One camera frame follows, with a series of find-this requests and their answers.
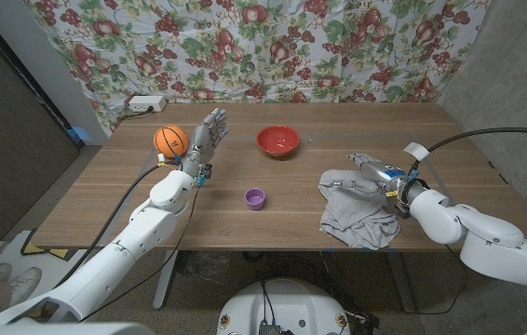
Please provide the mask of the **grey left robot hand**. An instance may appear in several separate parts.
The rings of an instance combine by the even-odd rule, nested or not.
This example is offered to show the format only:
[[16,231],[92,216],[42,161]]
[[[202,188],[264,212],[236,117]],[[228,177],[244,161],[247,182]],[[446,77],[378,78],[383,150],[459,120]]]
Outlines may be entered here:
[[229,131],[226,119],[226,110],[215,108],[197,125],[182,159],[182,172],[195,177],[200,168],[209,163],[216,147]]

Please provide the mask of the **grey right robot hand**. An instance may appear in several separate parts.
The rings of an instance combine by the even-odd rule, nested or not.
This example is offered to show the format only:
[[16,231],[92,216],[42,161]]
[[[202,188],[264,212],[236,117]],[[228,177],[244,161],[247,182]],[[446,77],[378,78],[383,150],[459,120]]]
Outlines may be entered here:
[[399,167],[363,153],[348,154],[358,170],[329,170],[320,182],[324,186],[358,191],[364,194],[384,192],[393,196],[398,192],[406,173]]

